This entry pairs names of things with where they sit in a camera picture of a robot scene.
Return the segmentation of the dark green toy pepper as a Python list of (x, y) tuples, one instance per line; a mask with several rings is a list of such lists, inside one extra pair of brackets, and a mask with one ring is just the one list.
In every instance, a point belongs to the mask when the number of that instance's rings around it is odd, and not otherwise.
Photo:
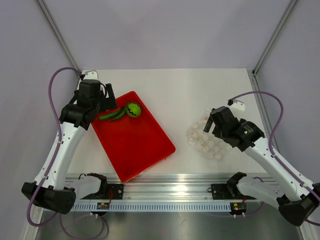
[(110, 122), (116, 121), (124, 117), (127, 113), (126, 107), (123, 106), (121, 109), (114, 112), (113, 117), (109, 120)]

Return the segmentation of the clear dotted zip bag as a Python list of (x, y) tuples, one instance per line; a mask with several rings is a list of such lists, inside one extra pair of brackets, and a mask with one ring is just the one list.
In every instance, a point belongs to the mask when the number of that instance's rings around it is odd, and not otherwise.
[(204, 128), (210, 118), (211, 109), (206, 108), (202, 116), (187, 130), (185, 136), (188, 144), (201, 156), (214, 161), (222, 161), (231, 152), (232, 147), (212, 134), (214, 124), (209, 132)]

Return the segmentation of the green toy watermelon ball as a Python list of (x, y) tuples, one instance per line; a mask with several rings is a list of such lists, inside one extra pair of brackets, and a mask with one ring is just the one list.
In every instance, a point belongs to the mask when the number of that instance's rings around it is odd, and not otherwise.
[(130, 118), (138, 118), (142, 113), (141, 106), (136, 102), (130, 102), (126, 106), (126, 114)]

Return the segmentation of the green toy chili pepper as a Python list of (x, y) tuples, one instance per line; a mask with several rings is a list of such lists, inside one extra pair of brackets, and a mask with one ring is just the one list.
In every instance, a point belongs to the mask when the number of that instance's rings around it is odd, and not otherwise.
[(98, 119), (100, 121), (105, 121), (105, 120), (109, 120), (109, 119), (115, 118), (121, 111), (122, 111), (122, 109), (120, 108), (120, 109), (118, 109), (118, 110), (116, 110), (114, 112), (111, 112), (111, 113), (108, 113), (108, 114), (104, 114), (104, 115), (100, 115), (98, 117)]

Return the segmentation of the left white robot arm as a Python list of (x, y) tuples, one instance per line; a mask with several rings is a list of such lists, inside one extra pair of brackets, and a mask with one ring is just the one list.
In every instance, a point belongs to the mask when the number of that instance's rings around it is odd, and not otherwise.
[(83, 79), (58, 118), (58, 132), (50, 153), (33, 182), (25, 182), (21, 192), (31, 204), (67, 214), (76, 201), (76, 190), (65, 186), (71, 160), (80, 140), (99, 113), (117, 108), (112, 85)]

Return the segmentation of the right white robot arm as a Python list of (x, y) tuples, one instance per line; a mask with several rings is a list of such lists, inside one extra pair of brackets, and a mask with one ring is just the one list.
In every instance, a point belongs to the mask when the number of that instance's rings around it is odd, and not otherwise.
[(303, 176), (273, 146), (253, 123), (237, 119), (230, 108), (211, 110), (204, 132), (213, 135), (255, 160), (277, 183), (272, 186), (237, 172), (223, 192), (232, 199), (252, 197), (278, 209), (284, 219), (301, 226), (320, 205), (320, 185)]

